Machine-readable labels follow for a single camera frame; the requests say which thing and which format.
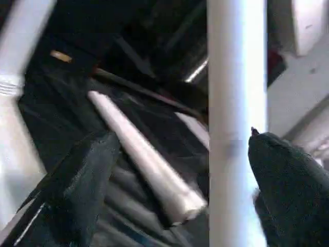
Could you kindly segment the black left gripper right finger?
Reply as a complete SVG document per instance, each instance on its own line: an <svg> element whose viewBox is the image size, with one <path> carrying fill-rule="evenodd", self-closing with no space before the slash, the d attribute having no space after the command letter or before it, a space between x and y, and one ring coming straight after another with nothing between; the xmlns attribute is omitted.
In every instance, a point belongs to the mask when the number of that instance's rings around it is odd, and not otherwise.
<svg viewBox="0 0 329 247"><path fill-rule="evenodd" d="M255 207L272 246L328 246L328 171L302 148L251 128Z"/></svg>

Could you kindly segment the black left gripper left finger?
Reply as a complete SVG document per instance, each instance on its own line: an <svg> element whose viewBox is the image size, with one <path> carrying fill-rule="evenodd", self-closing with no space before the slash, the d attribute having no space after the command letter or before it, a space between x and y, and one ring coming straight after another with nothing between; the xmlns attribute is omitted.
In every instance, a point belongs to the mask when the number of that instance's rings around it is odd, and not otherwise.
<svg viewBox="0 0 329 247"><path fill-rule="evenodd" d="M74 145L24 201L12 246L89 246L119 151L105 131Z"/></svg>

